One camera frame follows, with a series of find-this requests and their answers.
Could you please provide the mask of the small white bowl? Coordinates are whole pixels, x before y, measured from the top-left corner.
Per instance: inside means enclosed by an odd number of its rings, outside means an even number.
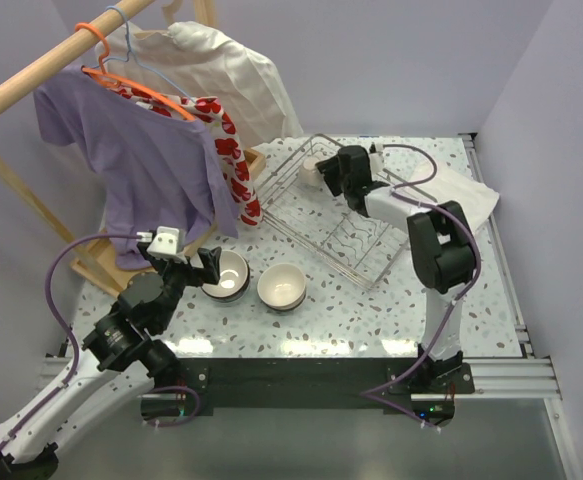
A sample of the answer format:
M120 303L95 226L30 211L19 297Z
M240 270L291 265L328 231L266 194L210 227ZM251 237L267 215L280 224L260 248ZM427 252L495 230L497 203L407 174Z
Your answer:
M316 156L310 155L305 157L298 168L298 179L306 186L320 188L323 184L323 177L317 168L317 163L320 159Z

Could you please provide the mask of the red bowl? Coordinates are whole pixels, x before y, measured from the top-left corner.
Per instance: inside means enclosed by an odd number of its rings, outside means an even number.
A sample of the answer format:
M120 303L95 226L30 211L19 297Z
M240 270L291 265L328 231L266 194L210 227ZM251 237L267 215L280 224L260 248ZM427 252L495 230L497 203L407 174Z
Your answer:
M230 250L223 250L220 260L221 277L217 285L205 284L202 291L228 291L233 293L248 289L250 283L250 267L246 259Z

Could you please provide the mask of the cream floral bowl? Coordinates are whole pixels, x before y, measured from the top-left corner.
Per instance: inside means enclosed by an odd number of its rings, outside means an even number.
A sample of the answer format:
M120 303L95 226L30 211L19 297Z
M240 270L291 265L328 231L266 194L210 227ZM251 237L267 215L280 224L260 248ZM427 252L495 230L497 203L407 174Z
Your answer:
M306 278L300 268L289 263L273 265L265 270L257 283L263 303L283 306L306 296Z

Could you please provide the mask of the teal white dotted bowl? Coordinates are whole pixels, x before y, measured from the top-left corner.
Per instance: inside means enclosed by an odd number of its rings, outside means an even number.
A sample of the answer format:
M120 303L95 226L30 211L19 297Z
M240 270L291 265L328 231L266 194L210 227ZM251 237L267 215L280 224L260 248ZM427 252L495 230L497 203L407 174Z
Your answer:
M304 302L304 300L305 300L305 296L302 296L302 297L296 299L294 302L292 302L292 303L290 303L288 305L273 306L273 305L270 305L268 303L264 303L264 305L268 309L270 309L270 310L272 310L274 312L277 312L277 313L287 313L287 312L292 312L293 310L295 310L298 307L300 307L302 305L302 303Z

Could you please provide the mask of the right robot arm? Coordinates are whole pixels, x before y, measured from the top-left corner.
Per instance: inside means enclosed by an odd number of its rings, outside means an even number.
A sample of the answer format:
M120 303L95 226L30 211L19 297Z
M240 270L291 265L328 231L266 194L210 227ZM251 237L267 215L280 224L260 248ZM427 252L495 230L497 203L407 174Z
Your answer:
M359 145L345 146L316 163L316 170L334 197L342 195L357 214L383 221L408 235L412 266L425 287L425 335L418 358L406 371L386 382L388 388L405 379L430 393L440 392L462 366L459 328L462 304L481 273L482 260L461 205L456 201L426 203L401 193L433 180L438 166L431 155L410 145L400 149L419 153L432 166L420 180L390 185L372 174L371 156Z

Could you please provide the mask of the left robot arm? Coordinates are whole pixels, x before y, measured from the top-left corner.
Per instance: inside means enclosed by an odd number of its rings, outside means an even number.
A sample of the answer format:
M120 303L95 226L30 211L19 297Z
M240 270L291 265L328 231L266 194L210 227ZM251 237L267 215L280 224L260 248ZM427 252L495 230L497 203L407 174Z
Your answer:
M0 479L48 479L70 438L133 397L154 390L182 391L199 407L199 395L178 384L180 361L159 336L188 287L216 285L222 250L201 248L199 265L139 245L151 273L135 275L74 357L22 410L0 423Z

